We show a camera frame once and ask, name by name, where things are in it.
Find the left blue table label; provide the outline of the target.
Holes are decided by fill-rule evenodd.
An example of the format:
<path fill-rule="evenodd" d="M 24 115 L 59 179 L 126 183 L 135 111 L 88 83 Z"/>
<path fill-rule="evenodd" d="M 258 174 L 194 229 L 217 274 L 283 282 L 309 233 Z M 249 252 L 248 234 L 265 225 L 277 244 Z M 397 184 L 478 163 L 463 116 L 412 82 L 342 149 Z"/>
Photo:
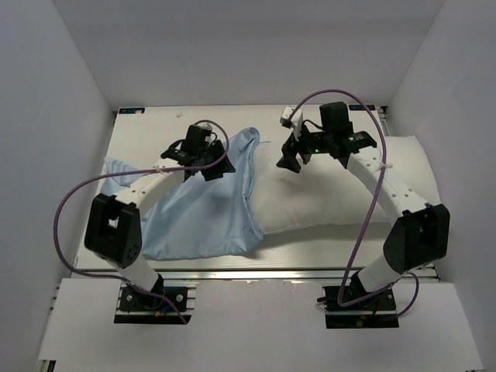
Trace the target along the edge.
<path fill-rule="evenodd" d="M 118 113 L 120 115 L 140 115 L 145 112 L 144 107 L 131 107 L 131 108 L 120 108 Z"/>

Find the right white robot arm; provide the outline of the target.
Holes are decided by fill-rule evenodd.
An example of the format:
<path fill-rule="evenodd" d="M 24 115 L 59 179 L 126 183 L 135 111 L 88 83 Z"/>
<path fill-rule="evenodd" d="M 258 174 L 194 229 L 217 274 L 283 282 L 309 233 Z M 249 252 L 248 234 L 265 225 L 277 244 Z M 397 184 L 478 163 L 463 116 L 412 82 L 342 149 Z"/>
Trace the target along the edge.
<path fill-rule="evenodd" d="M 356 132 L 347 105 L 333 102 L 319 108 L 321 124 L 311 132 L 299 108 L 285 107 L 280 123 L 292 133 L 281 148 L 279 168 L 299 173 L 312 156 L 328 154 L 355 176 L 371 193 L 366 220 L 379 205 L 391 223 L 382 254 L 364 269 L 345 269 L 336 303 L 342 308 L 369 308 L 378 295 L 411 270 L 446 255 L 450 213 L 417 195 L 387 163 L 385 138 L 378 141 Z"/>

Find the light blue pillowcase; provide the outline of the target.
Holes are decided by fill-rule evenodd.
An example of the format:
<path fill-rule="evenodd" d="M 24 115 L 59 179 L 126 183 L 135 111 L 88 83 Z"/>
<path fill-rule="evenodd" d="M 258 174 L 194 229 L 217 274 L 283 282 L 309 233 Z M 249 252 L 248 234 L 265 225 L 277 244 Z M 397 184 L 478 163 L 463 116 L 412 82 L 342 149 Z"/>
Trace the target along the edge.
<path fill-rule="evenodd" d="M 214 181 L 200 174 L 173 188 L 141 222 L 143 255 L 148 260 L 195 260 L 245 255 L 264 233 L 256 222 L 250 197 L 254 189 L 254 155 L 260 133 L 250 127 L 229 141 L 235 170 Z"/>

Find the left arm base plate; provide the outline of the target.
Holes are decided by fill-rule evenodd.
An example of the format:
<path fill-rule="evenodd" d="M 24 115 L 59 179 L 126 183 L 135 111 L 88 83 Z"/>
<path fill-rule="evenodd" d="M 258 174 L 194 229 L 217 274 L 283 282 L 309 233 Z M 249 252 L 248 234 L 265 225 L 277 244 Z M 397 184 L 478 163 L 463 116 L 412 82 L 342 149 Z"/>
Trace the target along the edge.
<path fill-rule="evenodd" d="M 115 309 L 115 324 L 184 325 L 191 320 L 195 308 L 196 288 L 166 285 L 164 297 L 181 313 L 185 322 L 171 305 L 159 298 L 148 298 L 129 286 L 122 286 Z"/>

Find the aluminium front rail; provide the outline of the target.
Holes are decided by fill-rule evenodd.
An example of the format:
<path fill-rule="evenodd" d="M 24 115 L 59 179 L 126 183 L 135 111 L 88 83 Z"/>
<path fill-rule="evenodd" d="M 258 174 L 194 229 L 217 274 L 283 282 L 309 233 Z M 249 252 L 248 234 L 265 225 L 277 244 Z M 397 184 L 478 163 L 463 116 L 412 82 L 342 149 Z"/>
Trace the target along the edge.
<path fill-rule="evenodd" d="M 337 281 L 343 270 L 157 270 L 166 281 Z"/>

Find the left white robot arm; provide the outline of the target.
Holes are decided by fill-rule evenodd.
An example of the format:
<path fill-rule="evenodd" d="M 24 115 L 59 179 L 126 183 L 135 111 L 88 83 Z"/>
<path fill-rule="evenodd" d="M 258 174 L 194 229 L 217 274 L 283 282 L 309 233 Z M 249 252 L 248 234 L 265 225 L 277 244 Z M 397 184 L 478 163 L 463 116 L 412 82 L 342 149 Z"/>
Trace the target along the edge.
<path fill-rule="evenodd" d="M 229 139 L 220 140 L 214 129 L 226 134 L 212 120 L 190 125 L 185 138 L 171 144 L 142 177 L 113 195 L 97 195 L 91 203 L 84 246 L 137 290 L 137 300 L 145 308 L 155 309 L 165 298 L 164 280 L 142 254 L 142 217 L 176 185 L 196 174 L 212 181 L 235 171 L 227 156 Z"/>

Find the right aluminium side rail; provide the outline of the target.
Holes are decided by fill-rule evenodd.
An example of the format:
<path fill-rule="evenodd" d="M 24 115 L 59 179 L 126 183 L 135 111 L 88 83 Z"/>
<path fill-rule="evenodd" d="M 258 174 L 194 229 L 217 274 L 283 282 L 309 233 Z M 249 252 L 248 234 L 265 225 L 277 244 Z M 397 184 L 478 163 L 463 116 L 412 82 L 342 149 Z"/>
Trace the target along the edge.
<path fill-rule="evenodd" d="M 377 109 L 377 114 L 379 116 L 379 119 L 381 121 L 382 129 L 384 132 L 385 136 L 389 136 L 389 130 L 388 130 L 388 118 L 387 118 L 387 113 L 386 113 L 386 107 L 381 106 Z"/>

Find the white pillow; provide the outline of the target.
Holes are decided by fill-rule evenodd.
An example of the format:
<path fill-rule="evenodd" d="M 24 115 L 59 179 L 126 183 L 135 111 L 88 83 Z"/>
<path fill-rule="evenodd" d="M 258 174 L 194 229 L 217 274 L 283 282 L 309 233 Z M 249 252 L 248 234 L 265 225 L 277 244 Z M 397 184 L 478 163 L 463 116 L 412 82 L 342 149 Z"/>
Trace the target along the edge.
<path fill-rule="evenodd" d="M 401 179 L 419 196 L 440 202 L 435 176 L 414 136 L 389 136 L 387 159 Z M 317 225 L 353 225 L 364 220 L 371 193 L 338 160 L 314 155 L 296 174 L 277 167 L 281 141 L 260 143 L 254 150 L 250 207 L 265 234 Z"/>

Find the right blue table label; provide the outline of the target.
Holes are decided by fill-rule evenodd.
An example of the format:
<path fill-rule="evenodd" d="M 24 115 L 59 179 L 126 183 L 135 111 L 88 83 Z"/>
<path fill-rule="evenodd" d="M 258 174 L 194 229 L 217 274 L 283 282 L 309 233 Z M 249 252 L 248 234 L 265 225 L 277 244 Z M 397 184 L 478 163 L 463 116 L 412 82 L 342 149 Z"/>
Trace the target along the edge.
<path fill-rule="evenodd" d="M 348 109 L 350 111 L 366 111 L 366 110 L 375 111 L 376 107 L 375 105 L 350 104 L 348 105 Z"/>

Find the blue table label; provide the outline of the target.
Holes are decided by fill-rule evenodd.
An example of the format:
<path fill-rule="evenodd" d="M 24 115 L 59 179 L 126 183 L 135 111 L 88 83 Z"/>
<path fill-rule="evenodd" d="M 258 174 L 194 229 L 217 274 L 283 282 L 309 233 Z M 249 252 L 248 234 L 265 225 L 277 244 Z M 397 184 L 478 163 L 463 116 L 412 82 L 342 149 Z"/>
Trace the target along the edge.
<path fill-rule="evenodd" d="M 350 104 L 348 105 L 348 109 L 350 111 L 366 111 L 366 110 L 375 111 L 376 107 L 375 105 Z"/>
<path fill-rule="evenodd" d="M 145 112 L 144 107 L 131 107 L 131 108 L 120 108 L 118 113 L 120 115 L 140 115 Z"/>

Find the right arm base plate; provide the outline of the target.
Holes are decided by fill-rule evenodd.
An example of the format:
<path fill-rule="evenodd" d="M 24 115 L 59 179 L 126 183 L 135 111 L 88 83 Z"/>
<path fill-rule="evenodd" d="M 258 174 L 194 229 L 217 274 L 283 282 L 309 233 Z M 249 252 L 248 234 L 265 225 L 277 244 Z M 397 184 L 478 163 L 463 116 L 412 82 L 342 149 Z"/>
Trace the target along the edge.
<path fill-rule="evenodd" d="M 325 313 L 327 329 L 396 329 L 399 327 L 396 302 L 391 289 L 348 307 L 337 302 L 339 286 L 325 286 L 316 304 Z"/>

